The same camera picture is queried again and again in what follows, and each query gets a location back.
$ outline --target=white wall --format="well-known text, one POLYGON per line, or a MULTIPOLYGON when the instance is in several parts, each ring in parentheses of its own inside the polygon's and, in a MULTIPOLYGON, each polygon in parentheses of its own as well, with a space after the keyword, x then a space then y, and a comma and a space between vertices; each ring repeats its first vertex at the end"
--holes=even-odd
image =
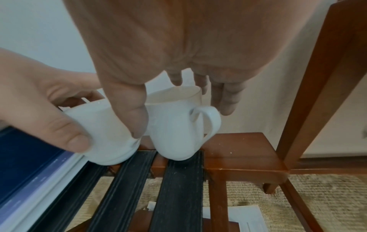
MULTIPOLYGON (((223 117, 222 133, 263 132, 276 147, 317 35, 330 4, 323 0, 314 16, 282 54, 250 80, 242 101, 231 116, 223 117)), ((48 65, 94 72, 93 63, 61 0, 1 0, 0 47, 48 65)), ((183 71, 184 84, 193 84, 192 72, 183 71)), ((147 84, 148 93, 171 87, 165 73, 147 84)), ((363 80, 307 153, 367 151, 362 130, 367 122, 363 80)), ((209 104, 210 92, 204 96, 209 104)))

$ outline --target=fingernail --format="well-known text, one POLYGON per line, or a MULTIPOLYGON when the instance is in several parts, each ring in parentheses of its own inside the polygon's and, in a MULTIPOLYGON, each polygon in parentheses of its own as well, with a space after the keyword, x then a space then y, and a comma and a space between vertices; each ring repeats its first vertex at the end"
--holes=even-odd
POLYGON ((91 146, 90 139, 85 135, 78 135, 68 142, 69 151, 81 153, 91 146))

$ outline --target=floor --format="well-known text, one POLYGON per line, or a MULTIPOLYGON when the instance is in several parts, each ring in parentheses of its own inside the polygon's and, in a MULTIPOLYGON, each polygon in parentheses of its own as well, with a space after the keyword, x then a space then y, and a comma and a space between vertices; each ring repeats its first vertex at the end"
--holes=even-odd
MULTIPOLYGON (((102 177, 68 229, 89 219, 112 182, 102 177)), ((148 179, 137 209, 155 201, 160 178, 148 179)), ((292 175, 290 180, 325 232, 367 232, 367 176, 292 175)), ((266 195, 259 185, 228 182, 228 205, 259 205, 269 232, 304 231, 280 188, 266 195)), ((204 184, 203 205, 209 206, 208 185, 204 184)))

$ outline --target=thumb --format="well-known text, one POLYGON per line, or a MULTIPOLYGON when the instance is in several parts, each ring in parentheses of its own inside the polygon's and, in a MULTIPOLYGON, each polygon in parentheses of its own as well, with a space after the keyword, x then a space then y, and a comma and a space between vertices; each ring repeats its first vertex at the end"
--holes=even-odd
POLYGON ((56 147, 81 153, 91 145, 87 132, 77 122, 41 96, 15 98, 6 109, 6 122, 56 147))

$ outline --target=cup handle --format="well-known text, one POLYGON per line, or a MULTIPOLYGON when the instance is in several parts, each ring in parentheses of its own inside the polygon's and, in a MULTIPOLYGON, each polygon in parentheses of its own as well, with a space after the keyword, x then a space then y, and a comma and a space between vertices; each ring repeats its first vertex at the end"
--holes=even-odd
POLYGON ((190 115, 190 120, 194 121, 198 114, 202 113, 209 119, 211 129, 209 133, 203 138, 200 147, 206 143, 213 135, 215 135, 221 127, 222 120, 218 110, 213 106, 198 106, 195 107, 190 115))

